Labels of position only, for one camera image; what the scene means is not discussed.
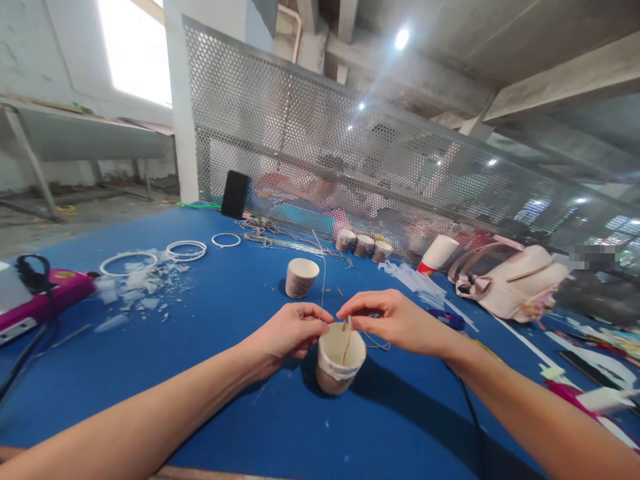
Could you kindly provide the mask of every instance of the power cord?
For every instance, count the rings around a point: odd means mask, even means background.
[[[42,264],[43,272],[38,273],[34,271],[32,266],[27,262],[28,258],[38,259]],[[24,282],[25,286],[30,292],[35,292],[35,294],[44,292],[46,294],[49,300],[49,318],[47,318],[44,325],[42,325],[40,330],[38,330],[38,333],[36,333],[33,340],[31,340],[30,344],[28,344],[27,348],[23,350],[23,352],[18,357],[18,360],[16,360],[16,362],[13,364],[11,371],[9,372],[9,376],[0,387],[0,402],[2,402],[3,398],[11,388],[14,380],[31,356],[33,350],[35,350],[40,340],[42,340],[42,338],[57,320],[57,316],[55,313],[55,304],[53,302],[53,295],[51,294],[51,290],[53,289],[54,284],[49,281],[49,274],[51,273],[51,264],[49,263],[49,260],[42,257],[41,255],[21,255],[20,257],[18,257],[18,260],[16,260],[15,268],[18,270],[20,279],[22,280],[22,282]]]
[[[458,384],[462,388],[462,392],[465,394],[465,400],[467,401],[467,406],[469,407],[469,412],[471,412],[471,418],[473,419],[473,423],[475,425],[475,429],[478,433],[478,457],[479,457],[479,478],[486,479],[487,478],[487,458],[485,452],[485,436],[482,432],[482,428],[480,427],[480,422],[478,422],[478,416],[475,412],[475,408],[471,402],[471,398],[469,396],[469,391],[467,390],[467,386],[462,381],[460,377],[454,372],[450,366],[446,364],[446,362],[442,362],[444,366],[451,372],[454,378],[457,380]]]

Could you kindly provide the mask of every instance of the pink handbag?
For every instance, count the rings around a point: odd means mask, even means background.
[[[449,281],[458,296],[476,300],[496,317],[520,323],[539,319],[554,306],[551,295],[569,271],[540,245],[525,248],[499,235],[493,239],[458,258],[449,269]],[[504,245],[517,252],[485,275],[469,274],[480,258]]]

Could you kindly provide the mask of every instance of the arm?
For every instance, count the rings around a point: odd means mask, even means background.
[[[370,318],[377,311],[383,318]],[[552,476],[635,478],[640,457],[572,404],[496,360],[397,290],[358,293],[337,316],[408,351],[442,358]]]
[[[0,466],[4,479],[146,479],[204,422],[291,354],[304,358],[333,318],[285,305],[246,340],[84,420]]]

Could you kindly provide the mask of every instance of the green wire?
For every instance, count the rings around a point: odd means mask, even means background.
[[[190,205],[188,203],[182,203],[182,202],[178,202],[176,203],[176,205],[180,205],[181,207],[189,207],[189,208],[213,208],[213,209],[220,209],[222,205],[216,205],[214,203],[208,204],[208,205]]]

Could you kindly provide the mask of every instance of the hand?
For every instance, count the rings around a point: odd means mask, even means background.
[[[376,312],[382,318],[372,318]],[[360,292],[346,302],[338,318],[351,315],[356,329],[372,333],[414,353],[448,358],[464,337],[434,318],[398,290]]]
[[[287,303],[241,345],[257,356],[257,379],[272,375],[292,356],[303,359],[318,337],[329,332],[333,317],[314,303]]]

